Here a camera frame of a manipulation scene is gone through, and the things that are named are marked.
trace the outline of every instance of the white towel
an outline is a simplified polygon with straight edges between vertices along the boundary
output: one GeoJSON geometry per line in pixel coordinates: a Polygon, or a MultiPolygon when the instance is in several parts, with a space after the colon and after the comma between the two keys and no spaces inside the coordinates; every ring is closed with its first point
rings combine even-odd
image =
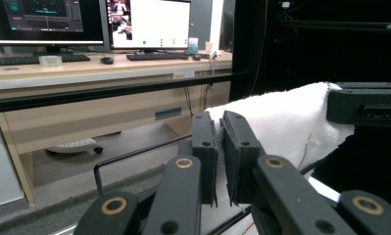
{"type": "Polygon", "coordinates": [[[247,119],[267,154],[286,158],[299,170],[326,157],[355,128],[326,120],[327,95],[337,89],[341,88],[333,83],[319,82],[207,109],[215,122],[220,153],[220,118],[224,111],[232,111],[247,119]]]}

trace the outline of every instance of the gray floor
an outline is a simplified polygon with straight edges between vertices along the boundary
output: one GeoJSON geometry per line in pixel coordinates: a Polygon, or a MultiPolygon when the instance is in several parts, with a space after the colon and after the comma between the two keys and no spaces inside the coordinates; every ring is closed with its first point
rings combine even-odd
{"type": "MultiPolygon", "coordinates": [[[[34,153],[35,203],[18,200],[0,206],[0,234],[52,234],[76,224],[98,198],[93,167],[95,164],[177,137],[163,123],[141,126],[120,134],[94,138],[104,148],[79,154],[34,153]]],[[[137,157],[101,168],[105,192],[126,190],[139,193],[159,184],[165,164],[177,155],[171,144],[137,157]]],[[[219,162],[219,207],[202,207],[201,233],[206,234],[223,221],[242,211],[230,207],[226,194],[223,160],[219,162]]]]}

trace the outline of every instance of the chair caster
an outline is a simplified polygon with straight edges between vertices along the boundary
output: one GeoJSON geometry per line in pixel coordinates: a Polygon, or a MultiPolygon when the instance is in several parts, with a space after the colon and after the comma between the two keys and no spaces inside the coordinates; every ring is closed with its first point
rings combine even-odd
{"type": "Polygon", "coordinates": [[[103,153],[103,147],[100,147],[100,146],[95,147],[95,148],[94,148],[94,152],[95,152],[96,154],[101,154],[101,153],[103,153]]]}

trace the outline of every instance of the black keyboard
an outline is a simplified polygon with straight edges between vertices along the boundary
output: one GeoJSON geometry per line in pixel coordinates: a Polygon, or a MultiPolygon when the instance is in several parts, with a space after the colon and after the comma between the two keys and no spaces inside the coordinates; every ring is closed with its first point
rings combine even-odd
{"type": "Polygon", "coordinates": [[[126,55],[131,61],[156,61],[156,60],[182,60],[188,59],[187,55],[178,53],[126,55]]]}
{"type": "MultiPolygon", "coordinates": [[[[61,56],[63,63],[66,62],[84,62],[90,61],[85,55],[70,55],[63,54],[61,56]]],[[[34,65],[39,64],[39,57],[0,57],[0,66],[18,66],[18,65],[34,65]]]]}

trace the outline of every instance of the desk leg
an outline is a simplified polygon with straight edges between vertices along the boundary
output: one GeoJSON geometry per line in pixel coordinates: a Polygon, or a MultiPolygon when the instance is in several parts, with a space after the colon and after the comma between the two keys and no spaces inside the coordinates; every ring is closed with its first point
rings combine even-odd
{"type": "Polygon", "coordinates": [[[32,153],[19,154],[14,144],[12,133],[3,113],[0,113],[0,129],[12,158],[15,170],[18,174],[19,181],[24,190],[28,203],[34,202],[33,196],[33,156],[32,153]]]}

